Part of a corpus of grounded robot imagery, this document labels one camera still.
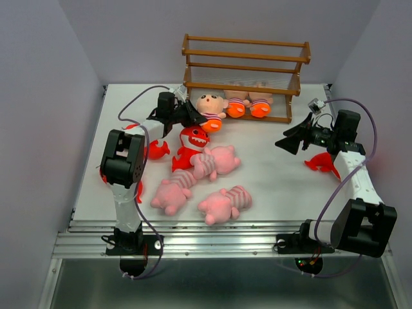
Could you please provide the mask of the boy doll black hair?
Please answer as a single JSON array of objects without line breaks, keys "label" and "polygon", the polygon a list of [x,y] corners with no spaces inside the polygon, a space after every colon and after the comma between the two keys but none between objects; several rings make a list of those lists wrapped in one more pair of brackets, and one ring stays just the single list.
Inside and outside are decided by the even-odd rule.
[{"label": "boy doll black hair", "polygon": [[207,133],[216,133],[222,127],[222,120],[227,116],[225,109],[228,107],[228,100],[214,94],[204,94],[196,101],[197,111],[207,120],[200,124]]}]

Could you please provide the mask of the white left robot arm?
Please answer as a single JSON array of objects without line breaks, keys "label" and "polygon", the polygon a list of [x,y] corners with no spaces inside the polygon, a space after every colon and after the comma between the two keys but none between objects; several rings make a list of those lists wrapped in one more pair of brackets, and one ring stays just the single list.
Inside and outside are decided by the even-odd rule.
[{"label": "white left robot arm", "polygon": [[144,236],[146,218],[136,200],[138,184],[144,173],[152,141],[166,137],[175,124],[191,127],[206,122],[190,100],[180,100],[174,93],[161,92],[157,106],[143,123],[129,130],[109,132],[100,163],[115,203],[116,223],[112,235],[102,236],[109,256],[140,255],[150,244],[163,239],[155,234]]}]

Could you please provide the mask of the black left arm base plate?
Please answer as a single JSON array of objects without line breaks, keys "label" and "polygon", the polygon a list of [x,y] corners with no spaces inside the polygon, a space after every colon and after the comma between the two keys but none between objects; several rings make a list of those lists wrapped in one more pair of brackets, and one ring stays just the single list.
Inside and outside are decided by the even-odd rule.
[{"label": "black left arm base plate", "polygon": [[143,244],[140,248],[125,248],[115,243],[114,235],[103,236],[109,243],[106,243],[105,255],[107,256],[159,256],[160,241],[154,234],[144,234]]}]

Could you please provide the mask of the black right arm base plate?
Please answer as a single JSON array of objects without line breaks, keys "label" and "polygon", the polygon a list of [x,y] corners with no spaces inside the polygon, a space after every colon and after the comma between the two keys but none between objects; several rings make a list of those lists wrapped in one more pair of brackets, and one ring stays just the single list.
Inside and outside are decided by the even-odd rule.
[{"label": "black right arm base plate", "polygon": [[320,244],[298,233],[278,234],[272,248],[279,254],[317,254]]}]

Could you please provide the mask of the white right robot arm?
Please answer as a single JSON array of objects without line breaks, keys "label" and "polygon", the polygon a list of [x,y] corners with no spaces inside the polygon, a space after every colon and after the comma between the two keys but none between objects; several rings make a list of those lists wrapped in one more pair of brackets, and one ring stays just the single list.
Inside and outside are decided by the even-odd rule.
[{"label": "white right robot arm", "polygon": [[360,120],[358,113],[342,109],[335,125],[328,129],[316,125],[309,113],[275,143],[293,155],[311,144],[324,147],[340,176],[339,192],[346,202],[334,221],[307,219],[298,234],[283,235],[280,253],[311,253],[319,248],[322,252],[339,249],[373,258],[383,255],[397,212],[385,205],[374,189],[364,148],[355,141]]}]

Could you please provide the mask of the boy doll from corner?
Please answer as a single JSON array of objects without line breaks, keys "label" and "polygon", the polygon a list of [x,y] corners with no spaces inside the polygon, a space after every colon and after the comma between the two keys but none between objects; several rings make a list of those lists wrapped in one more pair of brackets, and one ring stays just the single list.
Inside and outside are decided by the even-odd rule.
[{"label": "boy doll from corner", "polygon": [[270,114],[273,104],[271,93],[250,91],[248,96],[250,98],[249,110],[253,117],[263,118]]}]

